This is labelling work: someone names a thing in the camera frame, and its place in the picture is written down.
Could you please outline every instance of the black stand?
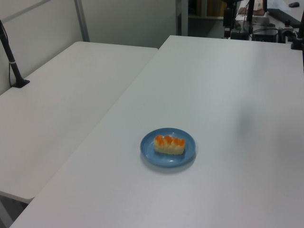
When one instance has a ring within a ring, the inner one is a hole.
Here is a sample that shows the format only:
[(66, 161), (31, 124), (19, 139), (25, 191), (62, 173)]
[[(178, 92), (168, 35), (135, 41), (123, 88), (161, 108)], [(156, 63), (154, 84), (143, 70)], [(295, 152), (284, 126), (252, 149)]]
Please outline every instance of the black stand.
[(224, 10), (223, 26), (224, 37), (229, 38), (231, 34), (231, 29), (234, 28), (234, 18), (236, 16), (236, 7), (237, 2), (242, 0), (223, 0), (227, 4), (227, 7)]
[(293, 43), (291, 44), (291, 49), (293, 50), (302, 50), (302, 45), (303, 45), (303, 31), (304, 31), (304, 12), (302, 15), (300, 27), (299, 27), (299, 32), (296, 37), (296, 39), (293, 40)]
[(8, 41), (6, 35), (5, 35), (4, 27), (3, 27), (3, 24), (1, 22), (1, 20), (0, 20), (0, 39), (1, 39), (2, 45), (4, 47), (5, 53), (8, 57), (8, 59), (9, 59), (9, 64), (10, 64), (10, 66), (11, 66), (13, 72), (14, 72), (15, 77), (16, 77), (16, 83), (12, 86), (16, 87), (16, 88), (22, 88), (23, 86), (28, 84), (29, 81), (23, 79), (20, 75), (19, 69), (17, 67), (17, 63), (16, 63), (15, 58), (13, 56), (13, 53), (10, 49), (9, 41)]

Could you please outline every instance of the white table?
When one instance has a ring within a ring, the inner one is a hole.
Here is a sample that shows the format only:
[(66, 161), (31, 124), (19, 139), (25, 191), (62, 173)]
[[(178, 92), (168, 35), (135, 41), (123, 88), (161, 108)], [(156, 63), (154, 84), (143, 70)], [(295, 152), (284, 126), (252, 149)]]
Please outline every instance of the white table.
[[(288, 45), (169, 37), (12, 228), (303, 227), (302, 64)], [(141, 156), (163, 127), (194, 137), (194, 162)]]
[[(239, 6), (239, 8), (245, 7), (248, 2), (249, 2), (249, 0), (242, 1), (241, 4), (240, 4), (240, 6)], [(293, 1), (293, 0), (284, 0), (284, 2), (288, 5), (289, 3), (295, 2), (295, 1)], [(300, 3), (299, 7), (289, 8), (289, 10), (284, 10), (284, 12), (287, 13), (287, 14), (289, 14), (293, 18), (297, 19), (298, 21), (301, 21), (303, 10), (304, 10), (304, 0), (297, 0), (297, 2)], [(274, 24), (277, 29), (285, 27), (285, 25), (284, 25), (283, 22), (278, 21), (277, 19), (273, 18), (267, 12), (265, 13), (264, 17), (269, 18), (269, 23)], [(242, 14), (237, 15), (236, 20), (244, 20), (244, 15), (242, 15)]]
[(0, 96), (0, 195), (29, 203), (157, 49), (77, 42)]

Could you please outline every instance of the microphone stand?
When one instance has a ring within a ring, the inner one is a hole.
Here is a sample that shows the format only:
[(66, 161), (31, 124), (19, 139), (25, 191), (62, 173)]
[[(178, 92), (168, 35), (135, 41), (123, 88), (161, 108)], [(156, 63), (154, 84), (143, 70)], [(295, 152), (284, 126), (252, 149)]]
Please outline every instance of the microphone stand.
[(16, 88), (22, 88), (23, 86), (25, 86), (26, 84), (29, 83), (28, 80), (25, 80), (21, 77), (19, 69), (17, 67), (17, 63), (15, 61), (15, 58), (13, 56), (13, 53), (10, 49), (10, 45), (9, 45), (9, 41), (8, 38), (5, 34), (5, 30), (4, 30), (4, 26), (0, 20), (0, 39), (2, 42), (2, 45), (4, 47), (5, 53), (9, 59), (9, 64), (14, 72), (14, 75), (16, 77), (16, 83), (12, 85), (12, 87), (16, 87)]
[(302, 50), (302, 45), (303, 45), (303, 32), (304, 32), (304, 11), (299, 27), (299, 32), (296, 37), (296, 39), (293, 40), (293, 43), (291, 44), (291, 49), (293, 50)]

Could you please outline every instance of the orange fish roe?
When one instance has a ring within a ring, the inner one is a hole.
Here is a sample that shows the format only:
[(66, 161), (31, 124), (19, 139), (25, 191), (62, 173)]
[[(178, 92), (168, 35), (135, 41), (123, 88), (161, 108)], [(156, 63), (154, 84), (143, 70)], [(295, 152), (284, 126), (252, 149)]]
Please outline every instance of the orange fish roe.
[(162, 136), (162, 135), (157, 135), (155, 137), (155, 141), (158, 142), (159, 145), (163, 145), (164, 142), (166, 141), (169, 145), (171, 145), (171, 143), (173, 142), (175, 145), (179, 145), (179, 146), (184, 146), (185, 145), (185, 140), (184, 139), (179, 139), (176, 137), (171, 137), (169, 135), (166, 136)]
[(163, 139), (162, 139), (162, 135), (157, 135), (155, 137), (155, 140), (158, 142), (159, 145), (163, 145)]
[(173, 141), (173, 139), (172, 139), (170, 136), (168, 136), (168, 135), (166, 135), (166, 136), (164, 137), (164, 140), (165, 140), (169, 145), (171, 145), (171, 142)]
[(184, 146), (185, 145), (185, 140), (184, 139), (179, 139), (178, 145), (179, 146)]

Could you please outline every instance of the computer mouse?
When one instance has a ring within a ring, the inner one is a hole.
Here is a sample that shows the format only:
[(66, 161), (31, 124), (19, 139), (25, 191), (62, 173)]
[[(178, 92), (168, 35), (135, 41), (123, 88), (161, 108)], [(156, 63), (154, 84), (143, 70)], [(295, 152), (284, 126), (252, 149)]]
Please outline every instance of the computer mouse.
[(299, 6), (300, 6), (300, 3), (297, 2), (297, 1), (295, 1), (295, 2), (293, 2), (293, 3), (290, 3), (288, 6), (289, 6), (290, 8), (299, 7)]

